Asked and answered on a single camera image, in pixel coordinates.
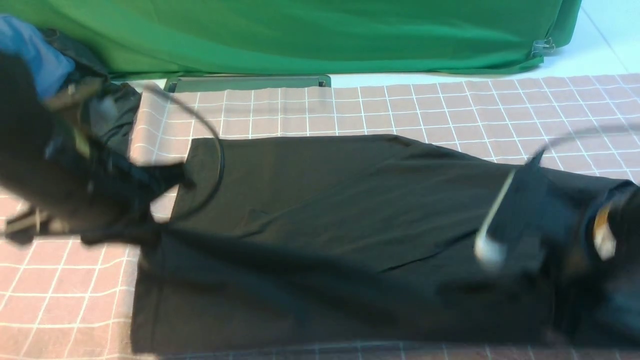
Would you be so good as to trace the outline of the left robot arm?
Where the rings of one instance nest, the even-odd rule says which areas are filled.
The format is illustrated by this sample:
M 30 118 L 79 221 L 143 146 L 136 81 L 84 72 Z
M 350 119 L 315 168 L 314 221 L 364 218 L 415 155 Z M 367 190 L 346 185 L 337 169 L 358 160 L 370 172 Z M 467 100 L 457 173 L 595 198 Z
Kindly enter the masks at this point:
M 82 243 L 153 245 L 160 224 L 151 203 L 176 185 L 193 187 L 184 162 L 137 165 L 82 125 L 89 105 L 112 105 L 100 77 L 86 77 L 46 101 L 27 64 L 1 55 L 1 186 L 29 207 L 6 221 L 4 237 L 27 245 L 38 236 Z

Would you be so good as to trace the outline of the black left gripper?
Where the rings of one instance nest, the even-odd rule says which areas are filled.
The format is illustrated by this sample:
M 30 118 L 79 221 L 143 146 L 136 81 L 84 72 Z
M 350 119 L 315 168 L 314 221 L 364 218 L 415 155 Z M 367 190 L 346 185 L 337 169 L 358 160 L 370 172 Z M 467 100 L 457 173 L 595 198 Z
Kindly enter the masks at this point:
M 79 210 L 66 221 L 87 245 L 156 245 L 161 231 L 151 203 L 175 186 L 195 186 L 185 162 L 134 164 L 67 120 L 54 122 L 45 158 L 78 181 L 72 203 Z

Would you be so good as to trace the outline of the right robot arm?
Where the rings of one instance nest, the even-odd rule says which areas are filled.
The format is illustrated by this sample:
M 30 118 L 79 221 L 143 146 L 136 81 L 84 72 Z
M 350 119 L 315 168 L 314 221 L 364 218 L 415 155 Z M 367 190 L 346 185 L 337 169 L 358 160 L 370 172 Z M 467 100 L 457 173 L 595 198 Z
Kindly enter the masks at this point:
M 639 189 L 583 221 L 563 263 L 551 328 L 573 347 L 639 348 Z

